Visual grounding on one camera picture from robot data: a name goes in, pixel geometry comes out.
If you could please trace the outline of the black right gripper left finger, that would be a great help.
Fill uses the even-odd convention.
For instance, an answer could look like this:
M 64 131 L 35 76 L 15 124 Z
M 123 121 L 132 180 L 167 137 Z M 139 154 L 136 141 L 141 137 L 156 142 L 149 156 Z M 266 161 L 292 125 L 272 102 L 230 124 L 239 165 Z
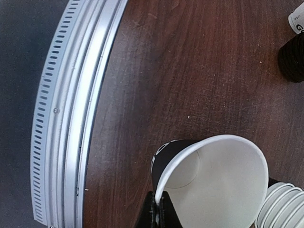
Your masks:
M 142 204 L 135 228 L 156 228 L 156 203 L 154 192 L 149 191 Z

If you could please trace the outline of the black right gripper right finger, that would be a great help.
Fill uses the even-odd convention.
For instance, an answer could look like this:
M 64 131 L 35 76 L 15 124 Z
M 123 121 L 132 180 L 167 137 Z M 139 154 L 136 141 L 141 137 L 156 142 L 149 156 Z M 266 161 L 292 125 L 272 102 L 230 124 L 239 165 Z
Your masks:
M 170 196 L 166 191 L 162 193 L 162 197 L 159 203 L 159 215 L 160 228 L 182 228 Z

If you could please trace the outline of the black white paper cup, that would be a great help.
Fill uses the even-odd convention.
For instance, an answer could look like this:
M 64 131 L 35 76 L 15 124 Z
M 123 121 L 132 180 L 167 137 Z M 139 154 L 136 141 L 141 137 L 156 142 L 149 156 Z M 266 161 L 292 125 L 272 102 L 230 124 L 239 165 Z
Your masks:
M 231 134 L 167 142 L 150 169 L 157 208 L 168 192 L 183 228 L 248 228 L 268 188 L 263 152 Z

